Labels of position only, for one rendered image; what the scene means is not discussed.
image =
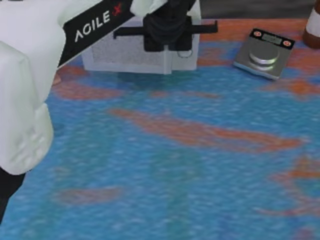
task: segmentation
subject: digital scale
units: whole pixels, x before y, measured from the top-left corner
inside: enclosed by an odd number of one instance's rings
[[[254,28],[233,65],[252,74],[277,80],[286,67],[294,45],[294,40]]]

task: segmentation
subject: bottle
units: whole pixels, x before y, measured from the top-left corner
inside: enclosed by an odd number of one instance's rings
[[[304,29],[302,40],[312,49],[320,49],[320,0],[317,0]]]

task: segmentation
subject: blue and orange tablecloth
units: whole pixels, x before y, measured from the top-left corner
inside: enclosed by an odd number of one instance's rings
[[[4,240],[320,239],[320,52],[306,20],[221,20],[194,72],[60,71],[55,139]],[[254,27],[297,41],[272,83],[233,68]]]

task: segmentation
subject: black control panel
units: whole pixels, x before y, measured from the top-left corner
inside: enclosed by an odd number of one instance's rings
[[[131,19],[132,1],[103,0],[66,22],[63,26],[66,42],[59,67]]]
[[[295,41],[283,36],[276,35],[271,32],[267,32],[265,30],[261,30],[259,28],[254,28],[252,32],[250,33],[250,37],[254,39],[259,39],[261,41],[269,42],[271,44],[274,44],[278,47],[285,48],[288,50],[291,50],[294,45]]]

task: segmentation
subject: bottle label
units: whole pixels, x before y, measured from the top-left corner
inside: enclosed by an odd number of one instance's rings
[[[320,14],[315,9],[312,10],[305,29],[309,34],[320,38]]]

